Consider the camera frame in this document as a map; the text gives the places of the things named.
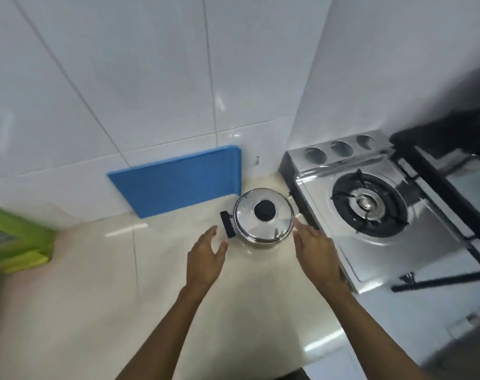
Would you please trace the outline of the person's left hand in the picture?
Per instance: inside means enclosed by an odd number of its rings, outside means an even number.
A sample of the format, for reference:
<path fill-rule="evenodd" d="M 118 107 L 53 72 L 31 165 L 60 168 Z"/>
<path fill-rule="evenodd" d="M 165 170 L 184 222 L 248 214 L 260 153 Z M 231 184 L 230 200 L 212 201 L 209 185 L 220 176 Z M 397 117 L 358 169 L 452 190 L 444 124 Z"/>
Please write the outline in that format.
<path fill-rule="evenodd" d="M 216 265 L 216 252 L 212 249 L 212 240 L 218 226 L 210 227 L 199 236 L 187 254 L 186 287 L 200 292 L 208 292 L 217 281 L 223 265 Z"/>

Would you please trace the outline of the person's right hand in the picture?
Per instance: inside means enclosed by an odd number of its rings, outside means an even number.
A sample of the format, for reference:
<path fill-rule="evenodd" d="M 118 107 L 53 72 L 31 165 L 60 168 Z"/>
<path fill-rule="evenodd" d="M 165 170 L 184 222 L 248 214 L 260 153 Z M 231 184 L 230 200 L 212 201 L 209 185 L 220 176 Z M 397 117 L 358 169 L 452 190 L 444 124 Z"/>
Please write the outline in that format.
<path fill-rule="evenodd" d="M 340 264 L 334 242 L 323 233 L 322 235 L 320 249 L 296 249 L 295 247 L 300 267 L 318 290 L 343 284 L 340 278 Z"/>

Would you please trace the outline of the person's right forearm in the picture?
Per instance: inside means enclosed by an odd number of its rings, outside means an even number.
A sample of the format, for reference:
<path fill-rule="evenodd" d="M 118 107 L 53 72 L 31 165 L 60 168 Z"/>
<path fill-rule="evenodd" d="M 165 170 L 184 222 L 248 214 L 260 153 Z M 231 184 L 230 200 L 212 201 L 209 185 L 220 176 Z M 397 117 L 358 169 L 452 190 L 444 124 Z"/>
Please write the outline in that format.
<path fill-rule="evenodd" d="M 341 281 L 315 285 L 341 324 L 368 380 L 432 380 Z"/>

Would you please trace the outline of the person's left forearm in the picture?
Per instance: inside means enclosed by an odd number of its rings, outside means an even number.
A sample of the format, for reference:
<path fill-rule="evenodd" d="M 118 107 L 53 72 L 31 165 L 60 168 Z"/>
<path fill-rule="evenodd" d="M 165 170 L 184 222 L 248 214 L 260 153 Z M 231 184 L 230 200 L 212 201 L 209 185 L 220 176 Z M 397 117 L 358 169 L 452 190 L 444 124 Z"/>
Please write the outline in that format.
<path fill-rule="evenodd" d="M 211 284 L 186 284 L 115 380 L 172 380 L 195 314 Z"/>

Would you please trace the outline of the black burner grate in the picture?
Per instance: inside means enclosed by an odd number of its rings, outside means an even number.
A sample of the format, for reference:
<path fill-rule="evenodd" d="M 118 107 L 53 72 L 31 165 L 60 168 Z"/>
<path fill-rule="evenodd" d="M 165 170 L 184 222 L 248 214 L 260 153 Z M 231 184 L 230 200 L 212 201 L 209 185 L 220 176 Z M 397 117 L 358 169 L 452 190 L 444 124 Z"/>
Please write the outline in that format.
<path fill-rule="evenodd" d="M 331 201 L 338 215 L 358 234 L 390 238 L 408 225 L 408 206 L 385 180 L 357 169 L 339 177 Z"/>

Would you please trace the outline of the stainless steel gas stove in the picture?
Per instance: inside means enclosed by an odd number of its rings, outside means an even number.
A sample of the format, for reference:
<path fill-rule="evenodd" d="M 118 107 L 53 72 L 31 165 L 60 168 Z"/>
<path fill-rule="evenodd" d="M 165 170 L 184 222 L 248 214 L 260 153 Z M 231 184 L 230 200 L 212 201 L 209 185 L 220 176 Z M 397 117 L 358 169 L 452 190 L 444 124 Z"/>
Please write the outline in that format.
<path fill-rule="evenodd" d="M 468 247 L 393 153 L 375 130 L 288 150 L 279 167 L 300 211 L 334 241 L 358 294 Z"/>

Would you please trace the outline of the blue cutting board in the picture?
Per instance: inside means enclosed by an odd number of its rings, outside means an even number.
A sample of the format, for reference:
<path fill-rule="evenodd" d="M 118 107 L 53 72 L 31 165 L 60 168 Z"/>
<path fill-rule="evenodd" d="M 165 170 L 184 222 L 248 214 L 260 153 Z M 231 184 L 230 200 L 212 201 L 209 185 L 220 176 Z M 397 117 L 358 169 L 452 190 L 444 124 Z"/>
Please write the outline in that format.
<path fill-rule="evenodd" d="M 109 172 L 135 214 L 148 218 L 216 198 L 241 195 L 242 150 L 222 146 Z"/>

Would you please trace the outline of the black metal rack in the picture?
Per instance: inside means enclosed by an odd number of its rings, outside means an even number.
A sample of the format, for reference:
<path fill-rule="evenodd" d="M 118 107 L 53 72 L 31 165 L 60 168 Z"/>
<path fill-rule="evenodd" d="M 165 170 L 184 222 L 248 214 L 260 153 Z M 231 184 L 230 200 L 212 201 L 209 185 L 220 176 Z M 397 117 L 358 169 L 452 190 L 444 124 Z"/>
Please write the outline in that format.
<path fill-rule="evenodd" d="M 480 266 L 480 251 L 473 244 L 480 242 L 480 210 L 450 182 L 472 162 L 480 163 L 480 67 L 452 79 L 429 97 L 415 118 L 389 139 L 395 146 L 391 159 L 397 164 L 403 159 L 415 171 L 407 177 L 409 185 L 426 183 L 471 230 L 469 237 L 459 235 Z M 480 282 L 480 270 L 420 282 L 409 272 L 400 280 L 402 284 L 391 287 L 392 292 Z"/>

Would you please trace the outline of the green box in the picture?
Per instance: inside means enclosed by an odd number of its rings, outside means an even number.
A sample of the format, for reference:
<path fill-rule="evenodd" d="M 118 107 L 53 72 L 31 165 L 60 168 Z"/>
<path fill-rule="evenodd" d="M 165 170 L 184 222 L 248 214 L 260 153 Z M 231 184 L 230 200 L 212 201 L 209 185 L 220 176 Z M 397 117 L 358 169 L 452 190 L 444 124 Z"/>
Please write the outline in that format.
<path fill-rule="evenodd" d="M 57 232 L 0 209 L 0 274 L 45 265 L 53 257 Z"/>

